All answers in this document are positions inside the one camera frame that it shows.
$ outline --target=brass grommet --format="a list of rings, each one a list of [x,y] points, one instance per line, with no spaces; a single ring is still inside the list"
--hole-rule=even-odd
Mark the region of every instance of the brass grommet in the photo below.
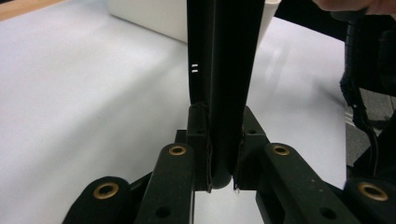
[[[275,147],[273,147],[273,151],[275,154],[280,155],[280,156],[287,156],[290,154],[290,150],[286,147],[275,146]]]
[[[101,184],[93,192],[93,197],[99,200],[108,199],[113,197],[119,189],[119,185],[114,182]]]
[[[374,184],[361,182],[359,183],[358,188],[361,194],[376,201],[384,202],[389,198],[388,194],[384,190]]]
[[[181,146],[175,146],[169,148],[169,153],[174,156],[181,156],[186,153],[187,149]]]

